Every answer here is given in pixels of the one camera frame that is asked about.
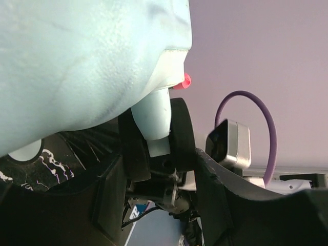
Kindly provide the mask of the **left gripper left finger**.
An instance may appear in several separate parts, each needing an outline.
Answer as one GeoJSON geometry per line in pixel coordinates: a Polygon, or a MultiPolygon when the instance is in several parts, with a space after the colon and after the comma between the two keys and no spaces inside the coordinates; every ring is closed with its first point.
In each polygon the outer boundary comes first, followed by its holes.
{"type": "Polygon", "coordinates": [[[47,192],[1,183],[1,245],[118,245],[126,184],[120,154],[47,192]]]}

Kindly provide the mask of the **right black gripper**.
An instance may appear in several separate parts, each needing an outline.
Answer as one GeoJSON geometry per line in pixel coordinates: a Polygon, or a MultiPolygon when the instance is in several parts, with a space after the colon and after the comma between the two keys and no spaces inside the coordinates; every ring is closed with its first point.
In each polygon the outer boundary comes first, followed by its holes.
{"type": "Polygon", "coordinates": [[[153,211],[162,210],[182,222],[182,234],[187,245],[202,245],[202,229],[197,221],[199,214],[195,203],[196,189],[183,188],[185,182],[185,174],[171,178],[155,175],[153,179],[140,182],[128,180],[123,216],[132,208],[132,203],[145,201],[146,207],[137,216],[123,220],[121,228],[135,224],[153,211]]]}

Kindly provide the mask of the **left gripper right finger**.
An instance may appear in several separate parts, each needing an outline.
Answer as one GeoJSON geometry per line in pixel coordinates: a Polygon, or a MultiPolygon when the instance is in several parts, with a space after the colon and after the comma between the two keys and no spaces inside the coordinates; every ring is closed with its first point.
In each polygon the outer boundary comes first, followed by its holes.
{"type": "Polygon", "coordinates": [[[197,210],[205,245],[327,245],[327,190],[281,195],[197,149],[197,210]]]}

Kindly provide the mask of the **mint green suitcase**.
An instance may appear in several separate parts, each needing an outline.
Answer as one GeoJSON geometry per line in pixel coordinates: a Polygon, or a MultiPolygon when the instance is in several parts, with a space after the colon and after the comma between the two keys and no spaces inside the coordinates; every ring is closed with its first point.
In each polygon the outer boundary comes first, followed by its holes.
{"type": "Polygon", "coordinates": [[[1,1],[1,156],[127,109],[149,155],[170,154],[191,46],[188,1],[1,1]]]}

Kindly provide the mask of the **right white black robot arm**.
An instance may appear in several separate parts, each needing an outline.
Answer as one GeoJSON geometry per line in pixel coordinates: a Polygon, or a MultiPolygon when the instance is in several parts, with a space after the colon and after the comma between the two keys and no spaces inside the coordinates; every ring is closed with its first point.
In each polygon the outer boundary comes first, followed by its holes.
{"type": "MultiPolygon", "coordinates": [[[[327,188],[327,175],[318,173],[280,175],[277,179],[274,178],[265,188],[282,195],[305,189],[327,188]]],[[[129,219],[140,217],[142,213],[152,207],[154,207],[154,204],[151,202],[134,205],[129,212],[129,219]]]]}

